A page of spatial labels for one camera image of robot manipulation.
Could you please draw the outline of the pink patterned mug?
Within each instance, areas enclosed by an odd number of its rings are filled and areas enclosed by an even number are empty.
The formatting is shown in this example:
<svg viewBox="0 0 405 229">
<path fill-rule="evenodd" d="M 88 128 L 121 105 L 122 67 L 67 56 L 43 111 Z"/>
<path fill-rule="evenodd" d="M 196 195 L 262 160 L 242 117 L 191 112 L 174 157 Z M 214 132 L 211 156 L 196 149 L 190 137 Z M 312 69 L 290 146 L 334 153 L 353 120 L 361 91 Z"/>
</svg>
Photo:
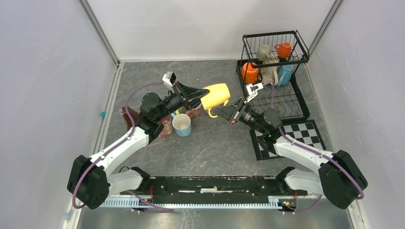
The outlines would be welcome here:
<svg viewBox="0 0 405 229">
<path fill-rule="evenodd" d="M 173 127 L 171 124 L 171 115 L 168 115 L 165 118 L 161 119 L 160 123 L 163 124 L 163 129 L 159 134 L 159 138 L 163 138 L 173 132 Z"/>
</svg>

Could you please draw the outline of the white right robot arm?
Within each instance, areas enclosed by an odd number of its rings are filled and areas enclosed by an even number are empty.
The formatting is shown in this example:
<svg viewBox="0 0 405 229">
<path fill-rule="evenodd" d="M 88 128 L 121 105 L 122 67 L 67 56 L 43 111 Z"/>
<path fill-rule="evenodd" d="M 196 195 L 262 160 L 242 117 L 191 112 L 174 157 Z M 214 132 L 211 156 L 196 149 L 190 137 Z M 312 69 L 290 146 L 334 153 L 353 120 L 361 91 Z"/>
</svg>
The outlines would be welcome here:
<svg viewBox="0 0 405 229">
<path fill-rule="evenodd" d="M 305 190 L 325 196 L 340 209 L 346 209 L 353 201 L 364 198 L 368 182 L 352 156 L 344 150 L 333 153 L 316 149 L 285 134 L 277 110 L 268 108 L 258 113 L 244 98 L 210 110 L 232 124 L 241 122 L 260 132 L 258 142 L 263 149 L 310 169 L 309 172 L 285 169 L 282 178 L 276 181 L 280 194 Z"/>
</svg>

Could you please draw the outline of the salmon floral mug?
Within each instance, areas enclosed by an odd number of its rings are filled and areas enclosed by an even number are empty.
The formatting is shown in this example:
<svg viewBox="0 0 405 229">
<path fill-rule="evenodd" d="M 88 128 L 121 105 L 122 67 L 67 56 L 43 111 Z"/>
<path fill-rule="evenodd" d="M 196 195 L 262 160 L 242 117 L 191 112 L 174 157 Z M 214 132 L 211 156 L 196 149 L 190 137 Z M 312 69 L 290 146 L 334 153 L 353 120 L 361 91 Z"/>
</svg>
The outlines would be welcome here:
<svg viewBox="0 0 405 229">
<path fill-rule="evenodd" d="M 198 117 L 202 110 L 203 110 L 203 105 L 200 104 L 197 108 L 189 110 L 185 114 L 190 118 Z"/>
</svg>

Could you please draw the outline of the teal blue mug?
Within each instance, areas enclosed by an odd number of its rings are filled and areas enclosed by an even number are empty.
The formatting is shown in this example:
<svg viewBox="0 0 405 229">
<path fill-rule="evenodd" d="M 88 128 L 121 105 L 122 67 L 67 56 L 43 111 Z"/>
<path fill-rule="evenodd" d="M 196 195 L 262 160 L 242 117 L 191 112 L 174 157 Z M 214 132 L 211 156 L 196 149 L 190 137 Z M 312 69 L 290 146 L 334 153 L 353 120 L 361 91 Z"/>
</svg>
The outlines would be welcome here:
<svg viewBox="0 0 405 229">
<path fill-rule="evenodd" d="M 282 65 L 279 67 L 278 71 L 278 84 L 277 86 L 287 85 L 293 74 L 293 65 Z"/>
</svg>

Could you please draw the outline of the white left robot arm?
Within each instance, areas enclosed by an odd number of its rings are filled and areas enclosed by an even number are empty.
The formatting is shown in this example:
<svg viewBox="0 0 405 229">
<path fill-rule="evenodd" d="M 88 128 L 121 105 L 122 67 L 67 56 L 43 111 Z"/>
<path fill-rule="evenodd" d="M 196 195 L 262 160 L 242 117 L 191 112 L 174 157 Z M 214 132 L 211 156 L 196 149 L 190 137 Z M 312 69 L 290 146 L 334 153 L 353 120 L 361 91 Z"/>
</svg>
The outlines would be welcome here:
<svg viewBox="0 0 405 229">
<path fill-rule="evenodd" d="M 115 143 L 97 154 L 90 157 L 80 155 L 73 161 L 67 190 L 73 195 L 75 209 L 96 209 L 108 196 L 124 191 L 134 190 L 141 195 L 149 191 L 150 181 L 138 171 L 112 172 L 130 155 L 158 137 L 163 130 L 163 118 L 182 106 L 188 109 L 198 107 L 201 98 L 210 92 L 180 82 L 174 82 L 171 87 L 173 93 L 164 99 L 153 92 L 145 94 L 138 120 L 130 118 L 132 127 Z"/>
</svg>

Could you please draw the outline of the light blue hexagonal mug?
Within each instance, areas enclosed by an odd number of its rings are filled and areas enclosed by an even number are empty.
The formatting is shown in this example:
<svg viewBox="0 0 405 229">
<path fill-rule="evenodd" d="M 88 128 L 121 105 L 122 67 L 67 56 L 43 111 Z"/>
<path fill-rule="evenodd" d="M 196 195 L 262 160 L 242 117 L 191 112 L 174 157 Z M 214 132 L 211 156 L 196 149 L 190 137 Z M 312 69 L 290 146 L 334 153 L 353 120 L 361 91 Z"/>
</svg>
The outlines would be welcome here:
<svg viewBox="0 0 405 229">
<path fill-rule="evenodd" d="M 189 136 L 192 130 L 191 118 L 187 114 L 171 114 L 172 126 L 176 134 L 180 137 Z"/>
</svg>

